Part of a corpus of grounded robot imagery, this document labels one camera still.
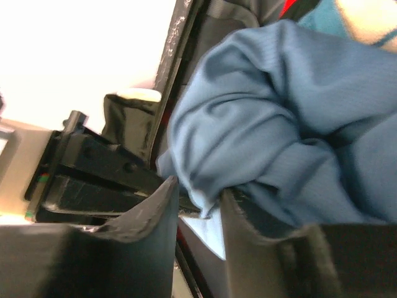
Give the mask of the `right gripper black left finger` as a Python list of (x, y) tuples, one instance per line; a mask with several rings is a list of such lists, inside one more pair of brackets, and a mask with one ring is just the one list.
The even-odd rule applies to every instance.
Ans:
[(167, 178), (142, 203), (88, 232), (1, 227), (2, 297), (170, 297), (179, 190)]

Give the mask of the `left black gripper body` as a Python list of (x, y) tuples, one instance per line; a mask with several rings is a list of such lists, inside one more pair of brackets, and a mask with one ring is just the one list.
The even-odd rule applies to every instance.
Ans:
[(142, 159), (88, 129), (86, 120), (87, 115), (72, 111), (62, 131), (50, 132), (25, 193), (25, 219), (83, 222), (115, 217), (163, 183)]

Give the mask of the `blue garment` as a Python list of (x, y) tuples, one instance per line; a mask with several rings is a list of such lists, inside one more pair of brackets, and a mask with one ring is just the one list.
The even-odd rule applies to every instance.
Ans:
[(394, 223), (396, 55), (288, 20), (236, 31), (200, 60), (157, 167), (219, 258), (228, 187), (292, 227)]

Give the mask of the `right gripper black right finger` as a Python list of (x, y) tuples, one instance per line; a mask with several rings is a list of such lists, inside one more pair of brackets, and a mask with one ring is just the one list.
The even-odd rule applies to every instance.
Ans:
[(293, 228), (226, 189), (221, 198), (231, 297), (395, 297), (396, 226)]

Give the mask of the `blue fish print suitcase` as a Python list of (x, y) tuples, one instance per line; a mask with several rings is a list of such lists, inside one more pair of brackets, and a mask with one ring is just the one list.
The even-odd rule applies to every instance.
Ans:
[[(230, 32), (279, 19), (300, 20), (317, 1), (177, 1), (155, 88), (162, 99), (151, 137), (150, 165), (166, 151), (171, 112), (200, 57)], [(177, 230), (177, 260), (194, 297), (228, 297), (224, 262), (183, 220)]]

